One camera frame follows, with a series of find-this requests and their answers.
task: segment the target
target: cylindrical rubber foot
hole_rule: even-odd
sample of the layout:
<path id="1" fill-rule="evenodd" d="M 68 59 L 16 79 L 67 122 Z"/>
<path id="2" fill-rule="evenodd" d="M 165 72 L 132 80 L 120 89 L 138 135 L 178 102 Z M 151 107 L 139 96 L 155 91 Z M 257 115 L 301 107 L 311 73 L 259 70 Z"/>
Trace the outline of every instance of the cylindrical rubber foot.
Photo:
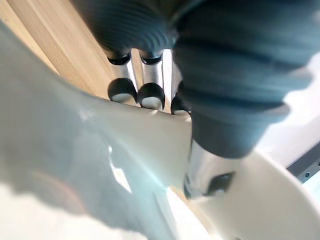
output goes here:
<path id="1" fill-rule="evenodd" d="M 172 99 L 170 109 L 171 114 L 173 115 L 184 115 L 185 113 L 191 113 L 191 109 L 186 106 L 186 104 L 181 100 L 178 94 L 176 94 Z"/>
<path id="2" fill-rule="evenodd" d="M 133 82 L 129 78 L 117 78 L 108 87 L 108 96 L 111 101 L 125 103 L 130 98 L 137 102 L 137 92 Z"/>
<path id="3" fill-rule="evenodd" d="M 165 99 L 162 87 L 151 82 L 143 85 L 137 94 L 137 102 L 146 109 L 163 110 Z"/>

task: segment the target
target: wooden surface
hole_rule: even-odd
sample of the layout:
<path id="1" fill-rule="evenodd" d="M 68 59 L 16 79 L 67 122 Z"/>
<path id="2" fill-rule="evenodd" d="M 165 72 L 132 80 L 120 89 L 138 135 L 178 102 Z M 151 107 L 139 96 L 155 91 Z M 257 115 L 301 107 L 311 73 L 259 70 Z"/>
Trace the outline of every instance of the wooden surface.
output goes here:
<path id="1" fill-rule="evenodd" d="M 108 98 L 112 66 L 69 0 L 2 0 L 0 18 L 51 69 L 78 88 Z M 139 53 L 132 50 L 138 86 Z M 166 99 L 165 111 L 170 112 Z"/>
<path id="2" fill-rule="evenodd" d="M 44 61 L 53 71 L 57 72 L 50 60 L 47 58 L 34 38 L 30 35 L 24 24 L 13 11 L 11 6 L 8 4 L 7 0 L 0 1 L 0 19 L 25 45 L 27 45 L 33 51 L 35 55 Z"/>

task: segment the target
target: shiny metal tube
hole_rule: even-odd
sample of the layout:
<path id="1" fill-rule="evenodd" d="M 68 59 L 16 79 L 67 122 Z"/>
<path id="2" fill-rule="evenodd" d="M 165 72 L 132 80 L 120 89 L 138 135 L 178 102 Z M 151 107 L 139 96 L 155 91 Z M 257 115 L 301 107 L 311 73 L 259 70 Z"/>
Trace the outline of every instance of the shiny metal tube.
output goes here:
<path id="1" fill-rule="evenodd" d="M 163 59 L 154 64 L 147 64 L 141 61 L 143 84 L 154 83 L 164 88 L 164 77 L 162 72 Z"/>
<path id="2" fill-rule="evenodd" d="M 203 149 L 194 139 L 191 142 L 189 166 L 184 180 L 186 196 L 214 196 L 227 191 L 242 159 L 227 159 Z"/>
<path id="3" fill-rule="evenodd" d="M 108 58 L 108 60 L 109 60 L 109 63 L 111 64 L 112 70 L 114 72 L 114 79 L 118 79 L 118 78 L 130 79 L 134 85 L 135 90 L 138 91 L 138 85 L 137 85 L 137 81 L 136 81 L 134 67 L 132 64 L 131 55 L 129 55 L 128 60 L 126 62 L 124 62 L 123 64 L 115 64 L 115 62 L 109 58 Z"/>
<path id="4" fill-rule="evenodd" d="M 164 49 L 162 54 L 163 90 L 170 103 L 176 94 L 176 92 L 172 93 L 173 64 L 171 49 Z"/>

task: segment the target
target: black rubber cap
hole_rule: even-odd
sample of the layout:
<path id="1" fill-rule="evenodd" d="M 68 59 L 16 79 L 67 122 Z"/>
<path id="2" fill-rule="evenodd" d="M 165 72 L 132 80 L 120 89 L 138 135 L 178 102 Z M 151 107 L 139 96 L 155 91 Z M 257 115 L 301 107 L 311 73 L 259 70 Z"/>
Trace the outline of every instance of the black rubber cap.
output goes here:
<path id="1" fill-rule="evenodd" d="M 129 94 L 137 102 L 137 92 L 133 82 L 128 78 L 117 78 L 108 87 L 108 96 L 112 101 L 116 95 Z"/>
<path id="2" fill-rule="evenodd" d="M 148 63 L 150 60 L 151 62 L 158 63 L 159 61 L 161 61 L 163 52 L 164 52 L 163 50 L 159 50 L 159 51 L 139 50 L 141 60 L 145 61 L 145 64 L 152 64 L 152 63 Z"/>
<path id="3" fill-rule="evenodd" d="M 188 107 L 182 99 L 179 97 L 179 94 L 177 93 L 174 98 L 171 101 L 171 114 L 175 115 L 176 111 L 185 111 L 187 113 L 191 112 L 191 108 Z"/>
<path id="4" fill-rule="evenodd" d="M 121 66 L 121 65 L 124 65 L 126 64 L 127 62 L 129 62 L 131 59 L 131 54 L 130 52 L 123 55 L 123 56 L 120 56 L 120 57 L 117 57 L 117 58 L 110 58 L 108 57 L 108 61 L 112 64 L 112 65 L 117 65 L 117 66 Z"/>
<path id="5" fill-rule="evenodd" d="M 165 92 L 158 84 L 150 82 L 143 85 L 137 93 L 137 102 L 141 107 L 144 107 L 142 105 L 142 100 L 150 97 L 158 98 L 161 101 L 162 109 L 165 108 Z"/>
<path id="6" fill-rule="evenodd" d="M 141 61 L 146 64 L 146 65 L 154 65 L 157 64 L 161 61 L 162 59 L 162 55 L 160 56 L 155 56 L 155 57 L 143 57 L 142 55 L 140 55 L 141 57 Z"/>

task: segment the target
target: black plastic ring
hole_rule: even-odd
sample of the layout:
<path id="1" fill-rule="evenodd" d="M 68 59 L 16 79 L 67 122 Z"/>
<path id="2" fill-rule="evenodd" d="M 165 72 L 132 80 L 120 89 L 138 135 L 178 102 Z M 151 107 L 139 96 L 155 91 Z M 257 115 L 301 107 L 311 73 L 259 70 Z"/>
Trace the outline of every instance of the black plastic ring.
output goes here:
<path id="1" fill-rule="evenodd" d="M 176 94 L 174 98 L 171 101 L 171 114 L 175 115 L 176 111 L 186 111 L 187 113 L 191 113 L 191 110 L 189 107 L 187 107 L 184 102 L 181 100 L 181 98 Z"/>
<path id="2" fill-rule="evenodd" d="M 161 101 L 162 110 L 165 108 L 165 92 L 162 87 L 153 82 L 149 82 L 140 88 L 137 94 L 137 102 L 141 105 L 141 107 L 144 107 L 142 105 L 142 100 L 151 97 L 158 98 Z"/>
<path id="3" fill-rule="evenodd" d="M 110 100 L 118 94 L 129 94 L 137 102 L 137 91 L 134 83 L 129 78 L 117 78 L 113 80 L 108 87 L 108 96 Z"/>

